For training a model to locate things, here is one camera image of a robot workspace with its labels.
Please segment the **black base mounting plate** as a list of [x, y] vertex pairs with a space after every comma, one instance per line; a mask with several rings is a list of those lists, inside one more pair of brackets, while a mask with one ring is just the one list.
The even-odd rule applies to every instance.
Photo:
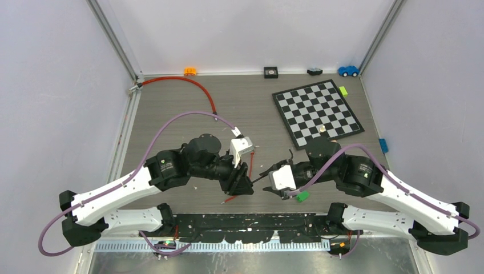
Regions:
[[331, 223], [317, 213], [221, 213], [177, 214], [148, 237], [177, 238], [182, 243], [267, 243], [277, 236], [280, 243], [316, 243], [356, 231]]

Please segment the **red cable padlock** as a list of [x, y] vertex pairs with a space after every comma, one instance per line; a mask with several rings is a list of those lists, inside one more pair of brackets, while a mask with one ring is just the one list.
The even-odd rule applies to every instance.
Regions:
[[[252, 170], [253, 170], [253, 159], [254, 159], [254, 155], [255, 155], [255, 151], [252, 151], [252, 152], [250, 153], [250, 156], [251, 156], [251, 157], [250, 157], [250, 165], [249, 165], [249, 169], [248, 169], [248, 173], [247, 173], [247, 174], [248, 174], [248, 177], [249, 177], [250, 179], [252, 178]], [[229, 197], [229, 198], [225, 199], [224, 201], [222, 201], [222, 202], [221, 202], [221, 204], [225, 204], [225, 203], [227, 203], [227, 202], [230, 202], [231, 200], [233, 200], [233, 199], [235, 199], [235, 198], [237, 198], [237, 197], [238, 197], [237, 195], [235, 195], [235, 196], [231, 196], [231, 197]]]

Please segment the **black cable padlock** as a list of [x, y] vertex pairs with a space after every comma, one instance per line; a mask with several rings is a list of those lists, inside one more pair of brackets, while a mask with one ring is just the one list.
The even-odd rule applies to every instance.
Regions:
[[[291, 160], [291, 161], [292, 161], [292, 164], [293, 164], [293, 157], [294, 157], [294, 154], [293, 154], [293, 152], [292, 152], [292, 150], [291, 150], [291, 149], [289, 149], [289, 153], [290, 153], [291, 157], [290, 157], [289, 159], [287, 159], [287, 160]], [[258, 178], [254, 179], [254, 180], [251, 180], [251, 181], [252, 181], [252, 183], [255, 183], [255, 182], [258, 182], [259, 180], [261, 180], [261, 179], [263, 179], [263, 178], [265, 178], [265, 177], [260, 177], [260, 176], [259, 176]]]

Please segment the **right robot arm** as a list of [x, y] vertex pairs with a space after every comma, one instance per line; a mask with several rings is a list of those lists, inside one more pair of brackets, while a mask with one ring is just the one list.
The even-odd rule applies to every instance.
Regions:
[[415, 241], [425, 251], [452, 255], [468, 246], [469, 234], [459, 227], [469, 218], [464, 202], [446, 203], [404, 183], [369, 154], [349, 155], [325, 137], [305, 148], [308, 160], [282, 160], [263, 172], [270, 179], [266, 191], [282, 199], [301, 196], [308, 183], [333, 181], [347, 195], [367, 198], [391, 211], [365, 210], [340, 202], [330, 205], [324, 228], [331, 234], [374, 231]]

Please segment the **lime green block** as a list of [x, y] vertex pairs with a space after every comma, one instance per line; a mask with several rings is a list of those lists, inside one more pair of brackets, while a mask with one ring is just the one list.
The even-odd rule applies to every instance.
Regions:
[[341, 92], [341, 94], [344, 98], [346, 98], [348, 96], [348, 91], [344, 86], [340, 86], [339, 91]]

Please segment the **aluminium front rail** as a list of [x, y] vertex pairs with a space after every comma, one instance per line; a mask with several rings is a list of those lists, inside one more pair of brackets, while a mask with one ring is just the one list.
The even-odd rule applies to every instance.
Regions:
[[365, 211], [332, 204], [326, 215], [316, 213], [178, 214], [168, 205], [146, 210], [117, 210], [78, 232], [79, 245], [102, 236], [135, 231], [155, 253], [174, 256], [207, 244], [266, 244], [274, 235], [281, 244], [326, 243], [333, 236], [376, 231], [415, 240], [423, 226], [400, 212]]

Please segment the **green toy brick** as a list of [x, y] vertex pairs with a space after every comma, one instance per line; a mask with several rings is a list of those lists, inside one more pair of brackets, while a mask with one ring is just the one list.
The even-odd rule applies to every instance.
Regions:
[[310, 197], [310, 193], [308, 191], [302, 191], [298, 195], [296, 195], [296, 200], [298, 203], [302, 203]]

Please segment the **orange toy block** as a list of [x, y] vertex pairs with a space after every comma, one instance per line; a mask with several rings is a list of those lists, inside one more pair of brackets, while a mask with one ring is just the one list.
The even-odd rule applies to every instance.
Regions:
[[186, 67], [184, 68], [183, 71], [184, 76], [196, 76], [197, 75], [197, 69], [194, 67]]

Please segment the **blue toy car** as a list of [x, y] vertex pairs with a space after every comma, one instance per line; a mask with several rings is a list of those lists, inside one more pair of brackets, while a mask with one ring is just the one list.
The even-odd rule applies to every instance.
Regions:
[[342, 66], [338, 68], [337, 73], [342, 77], [357, 77], [360, 74], [360, 70], [356, 66]]

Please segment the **small black toy car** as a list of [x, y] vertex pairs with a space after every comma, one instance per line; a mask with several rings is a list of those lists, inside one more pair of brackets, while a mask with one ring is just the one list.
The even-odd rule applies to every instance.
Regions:
[[309, 68], [306, 70], [306, 73], [311, 76], [321, 75], [323, 70], [320, 68]]

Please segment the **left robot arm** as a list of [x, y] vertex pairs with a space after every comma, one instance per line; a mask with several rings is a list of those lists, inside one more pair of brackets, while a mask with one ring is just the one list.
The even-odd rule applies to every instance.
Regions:
[[175, 229], [172, 211], [166, 203], [148, 209], [122, 207], [144, 197], [185, 186], [191, 178], [219, 182], [229, 196], [253, 194], [244, 154], [253, 152], [250, 138], [231, 140], [229, 150], [220, 155], [221, 142], [210, 134], [183, 143], [180, 148], [163, 150], [146, 159], [139, 171], [103, 187], [77, 194], [59, 194], [62, 210], [72, 208], [62, 220], [62, 233], [70, 246], [93, 243], [105, 235], [128, 231], [154, 232], [169, 236]]

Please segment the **small black box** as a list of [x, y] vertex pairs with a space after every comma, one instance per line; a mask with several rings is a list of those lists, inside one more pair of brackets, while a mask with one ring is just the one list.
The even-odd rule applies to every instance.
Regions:
[[264, 78], [265, 79], [277, 79], [279, 77], [278, 68], [275, 66], [264, 67]]

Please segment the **blue toy brick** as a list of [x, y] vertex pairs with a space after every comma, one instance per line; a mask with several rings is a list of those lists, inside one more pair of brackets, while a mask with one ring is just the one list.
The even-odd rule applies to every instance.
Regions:
[[383, 153], [383, 154], [388, 153], [388, 152], [389, 152], [389, 148], [388, 148], [388, 145], [387, 145], [386, 140], [385, 140], [385, 139], [383, 139], [383, 138], [380, 138], [380, 139], [378, 140], [378, 142], [379, 142], [379, 144], [380, 144], [380, 147], [381, 147], [381, 151], [382, 151], [382, 153]]

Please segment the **black white chessboard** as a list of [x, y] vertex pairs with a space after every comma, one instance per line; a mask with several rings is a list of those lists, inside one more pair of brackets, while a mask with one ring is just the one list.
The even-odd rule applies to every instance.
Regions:
[[297, 150], [319, 136], [339, 140], [365, 131], [331, 79], [275, 92], [272, 99]]

